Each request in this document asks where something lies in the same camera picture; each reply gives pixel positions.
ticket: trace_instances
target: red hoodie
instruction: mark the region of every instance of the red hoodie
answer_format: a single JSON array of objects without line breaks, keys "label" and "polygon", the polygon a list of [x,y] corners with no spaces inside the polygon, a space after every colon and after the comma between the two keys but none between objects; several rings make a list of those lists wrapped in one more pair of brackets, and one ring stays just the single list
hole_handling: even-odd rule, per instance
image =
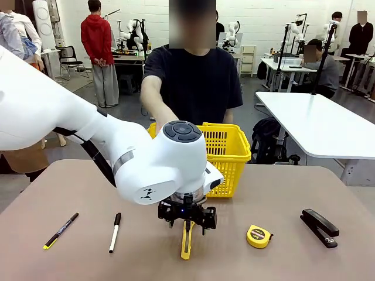
[{"label": "red hoodie", "polygon": [[81,41],[93,64],[96,64],[94,59],[103,59],[106,64],[114,64],[111,26],[105,19],[99,15],[88,16],[81,23]]}]

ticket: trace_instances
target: black stapler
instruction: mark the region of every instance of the black stapler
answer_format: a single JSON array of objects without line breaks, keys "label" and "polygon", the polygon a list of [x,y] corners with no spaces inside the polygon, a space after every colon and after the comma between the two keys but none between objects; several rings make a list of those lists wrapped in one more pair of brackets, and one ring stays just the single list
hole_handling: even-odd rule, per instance
[{"label": "black stapler", "polygon": [[337,242],[332,237],[339,236],[340,232],[338,228],[326,218],[311,209],[303,210],[300,218],[327,248],[335,248],[338,246]]}]

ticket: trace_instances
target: black marker cap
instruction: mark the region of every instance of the black marker cap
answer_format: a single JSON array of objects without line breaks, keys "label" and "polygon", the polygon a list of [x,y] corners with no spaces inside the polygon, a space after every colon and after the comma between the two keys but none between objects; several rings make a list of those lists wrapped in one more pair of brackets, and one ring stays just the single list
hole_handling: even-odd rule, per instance
[{"label": "black marker cap", "polygon": [[115,217],[115,225],[120,225],[121,213],[118,213]]}]

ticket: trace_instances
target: marker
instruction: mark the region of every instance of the marker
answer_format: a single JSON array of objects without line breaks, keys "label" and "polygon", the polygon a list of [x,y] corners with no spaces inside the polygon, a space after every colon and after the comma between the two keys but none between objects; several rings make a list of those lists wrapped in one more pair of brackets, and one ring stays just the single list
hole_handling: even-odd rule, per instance
[{"label": "marker", "polygon": [[110,245],[110,253],[113,253],[113,249],[115,248],[118,226],[120,225],[120,221],[121,221],[121,213],[118,213],[115,217],[115,228],[113,230],[112,241]]},{"label": "marker", "polygon": [[58,239],[58,237],[68,228],[69,225],[72,224],[72,222],[78,217],[79,213],[75,213],[71,218],[70,220],[68,220],[64,225],[63,227],[60,228],[59,231],[56,232],[56,234],[54,236],[52,236],[51,239],[48,240],[48,242],[43,246],[43,249],[44,250],[47,250],[49,248],[51,248],[51,246],[53,245],[53,243],[56,242],[56,240]]}]

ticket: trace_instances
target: tape measure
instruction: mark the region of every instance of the tape measure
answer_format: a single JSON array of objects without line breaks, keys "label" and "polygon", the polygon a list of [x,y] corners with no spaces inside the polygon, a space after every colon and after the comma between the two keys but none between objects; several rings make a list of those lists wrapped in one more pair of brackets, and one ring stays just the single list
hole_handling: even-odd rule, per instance
[{"label": "tape measure", "polygon": [[246,232],[247,242],[258,249],[263,249],[267,247],[269,241],[271,240],[273,234],[270,234],[267,230],[252,225]]}]

